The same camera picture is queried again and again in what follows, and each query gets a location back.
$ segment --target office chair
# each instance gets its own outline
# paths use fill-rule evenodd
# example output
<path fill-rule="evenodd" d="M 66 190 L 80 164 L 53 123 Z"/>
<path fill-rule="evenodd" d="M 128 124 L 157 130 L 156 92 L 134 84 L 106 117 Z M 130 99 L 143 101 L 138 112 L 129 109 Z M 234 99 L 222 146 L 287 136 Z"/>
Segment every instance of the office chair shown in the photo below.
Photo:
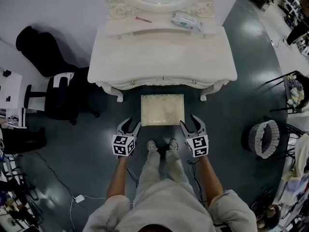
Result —
<path fill-rule="evenodd" d="M 30 98 L 46 97 L 44 112 L 49 118 L 69 120 L 75 125 L 80 104 L 83 104 L 95 117 L 99 117 L 99 113 L 91 109 L 85 101 L 93 85 L 87 81 L 89 67 L 78 68 L 66 63 L 56 40 L 50 33 L 38 33 L 28 26 L 18 35 L 16 48 L 30 60 L 42 76 L 51 77 L 46 92 L 32 92 L 31 85 L 28 85 L 24 100 L 25 108 L 28 108 Z M 70 73 L 72 78 L 65 76 L 64 73 Z"/>

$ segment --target laundry basket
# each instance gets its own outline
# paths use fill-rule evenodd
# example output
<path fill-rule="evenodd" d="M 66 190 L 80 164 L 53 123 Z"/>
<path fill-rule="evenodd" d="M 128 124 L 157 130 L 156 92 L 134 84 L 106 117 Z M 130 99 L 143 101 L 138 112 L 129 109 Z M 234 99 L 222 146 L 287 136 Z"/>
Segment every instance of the laundry basket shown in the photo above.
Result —
<path fill-rule="evenodd" d="M 278 147 L 280 133 L 277 123 L 269 120 L 253 126 L 246 133 L 247 149 L 263 159 L 270 157 Z"/>

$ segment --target white vanity table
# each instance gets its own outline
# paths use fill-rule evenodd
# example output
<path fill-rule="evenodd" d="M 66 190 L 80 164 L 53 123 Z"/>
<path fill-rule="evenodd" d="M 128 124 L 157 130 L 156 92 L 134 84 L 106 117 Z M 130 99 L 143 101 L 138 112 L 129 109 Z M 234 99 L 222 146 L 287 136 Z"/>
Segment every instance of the white vanity table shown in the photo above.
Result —
<path fill-rule="evenodd" d="M 201 89 L 205 101 L 237 79 L 225 30 L 215 24 L 213 1 L 166 1 L 107 0 L 109 18 L 98 29 L 88 81 L 118 102 L 120 90 L 142 85 L 188 85 Z M 203 33 L 172 24 L 176 11 L 196 16 Z"/>

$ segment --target black chair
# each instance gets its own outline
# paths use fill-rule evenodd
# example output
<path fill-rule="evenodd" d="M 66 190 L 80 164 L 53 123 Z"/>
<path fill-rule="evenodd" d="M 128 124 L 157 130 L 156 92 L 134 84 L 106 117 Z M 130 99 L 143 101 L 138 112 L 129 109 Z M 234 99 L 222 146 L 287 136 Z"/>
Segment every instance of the black chair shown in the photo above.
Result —
<path fill-rule="evenodd" d="M 30 98 L 46 97 L 44 112 L 49 118 L 69 120 L 75 125 L 80 104 L 95 117 L 99 117 L 99 113 L 91 109 L 85 101 L 93 85 L 87 81 L 89 67 L 78 68 L 66 63 L 50 33 L 38 33 L 31 26 L 26 27 L 16 39 L 16 48 L 31 61 L 42 76 L 51 77 L 46 92 L 32 92 L 31 85 L 27 87 L 25 108 L 28 108 Z M 59 87 L 54 87 L 55 76 L 68 72 L 74 73 L 69 85 L 68 79 L 61 77 Z"/>
<path fill-rule="evenodd" d="M 309 78 L 304 76 L 302 73 L 300 73 L 299 71 L 293 71 L 290 73 L 287 73 L 285 75 L 282 75 L 280 77 L 277 77 L 273 80 L 270 80 L 268 82 L 265 82 L 265 84 L 270 83 L 272 81 L 278 80 L 283 78 L 283 80 L 279 83 L 277 83 L 276 85 L 279 85 L 281 83 L 284 83 L 284 88 L 285 88 L 285 95 L 286 95 L 286 100 L 288 101 L 291 98 L 291 90 L 288 86 L 288 78 L 287 76 L 289 75 L 295 75 L 296 76 L 296 80 L 298 82 L 300 82 L 300 84 L 303 86 L 303 90 L 304 90 L 304 99 L 300 102 L 300 104 L 297 107 L 293 107 L 291 105 L 289 105 L 287 103 L 286 107 L 283 108 L 279 108 L 279 109 L 272 109 L 270 110 L 270 112 L 275 112 L 275 111 L 282 111 L 282 110 L 292 110 L 291 113 L 288 114 L 295 114 L 295 113 L 302 113 L 302 109 L 308 105 L 309 103 Z"/>

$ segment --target black hair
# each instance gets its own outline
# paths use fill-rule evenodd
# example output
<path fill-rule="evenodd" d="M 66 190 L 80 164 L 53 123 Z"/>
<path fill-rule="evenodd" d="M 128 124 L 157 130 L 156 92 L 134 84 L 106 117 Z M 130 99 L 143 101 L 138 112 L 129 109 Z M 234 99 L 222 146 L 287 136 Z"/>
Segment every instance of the black hair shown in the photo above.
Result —
<path fill-rule="evenodd" d="M 269 230 L 272 230 L 278 225 L 280 218 L 278 213 L 276 213 L 272 218 L 267 217 L 265 214 L 263 220 L 265 222 L 265 227 Z"/>

